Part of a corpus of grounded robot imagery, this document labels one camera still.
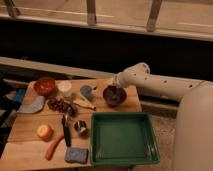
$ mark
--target dark background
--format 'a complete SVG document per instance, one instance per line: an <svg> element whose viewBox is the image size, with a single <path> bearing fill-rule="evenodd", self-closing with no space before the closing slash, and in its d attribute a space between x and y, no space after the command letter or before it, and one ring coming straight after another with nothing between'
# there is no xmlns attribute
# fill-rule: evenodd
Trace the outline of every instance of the dark background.
<svg viewBox="0 0 213 171"><path fill-rule="evenodd" d="M153 74L213 80L213 42L0 20L0 56L119 72L147 62Z"/></svg>

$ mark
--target brown bowl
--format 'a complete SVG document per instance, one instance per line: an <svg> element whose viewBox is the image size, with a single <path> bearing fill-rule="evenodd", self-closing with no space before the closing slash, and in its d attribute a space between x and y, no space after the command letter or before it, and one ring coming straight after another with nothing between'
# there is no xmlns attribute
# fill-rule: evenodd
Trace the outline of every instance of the brown bowl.
<svg viewBox="0 0 213 171"><path fill-rule="evenodd" d="M55 80L51 77L42 77L35 82L34 90L41 96L48 96L56 90Z"/></svg>

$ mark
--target green tray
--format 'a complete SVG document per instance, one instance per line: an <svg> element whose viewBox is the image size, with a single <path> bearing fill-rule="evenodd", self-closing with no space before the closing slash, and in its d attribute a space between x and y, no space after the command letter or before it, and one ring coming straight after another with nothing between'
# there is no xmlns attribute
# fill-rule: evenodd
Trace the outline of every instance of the green tray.
<svg viewBox="0 0 213 171"><path fill-rule="evenodd" d="M94 113L91 125L92 165L159 162L159 152L147 113Z"/></svg>

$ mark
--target carrot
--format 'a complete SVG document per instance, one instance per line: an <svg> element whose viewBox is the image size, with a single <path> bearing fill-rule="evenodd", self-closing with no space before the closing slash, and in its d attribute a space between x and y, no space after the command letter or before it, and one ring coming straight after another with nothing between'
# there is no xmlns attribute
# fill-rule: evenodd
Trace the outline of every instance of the carrot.
<svg viewBox="0 0 213 171"><path fill-rule="evenodd" d="M45 154L45 159L47 160L51 160L53 153L55 152L56 147L58 146L58 144L60 143L60 141L64 138L64 135L60 135L59 137L57 137L52 144L49 146L49 148L46 151Z"/></svg>

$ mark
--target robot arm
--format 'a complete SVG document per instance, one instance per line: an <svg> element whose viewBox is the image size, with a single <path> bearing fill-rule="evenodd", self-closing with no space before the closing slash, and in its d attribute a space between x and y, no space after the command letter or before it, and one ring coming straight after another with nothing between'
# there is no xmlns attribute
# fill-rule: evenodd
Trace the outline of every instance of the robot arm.
<svg viewBox="0 0 213 171"><path fill-rule="evenodd" d="M180 102L172 158L172 171L213 171L213 84L151 75L139 63L118 73L113 84L136 85L143 94Z"/></svg>
<svg viewBox="0 0 213 171"><path fill-rule="evenodd" d="M139 63L118 73L113 84L119 87L135 85L142 88L143 94L166 98L180 102L185 94L193 88L210 83L204 80L185 79L151 75L149 66Z"/></svg>

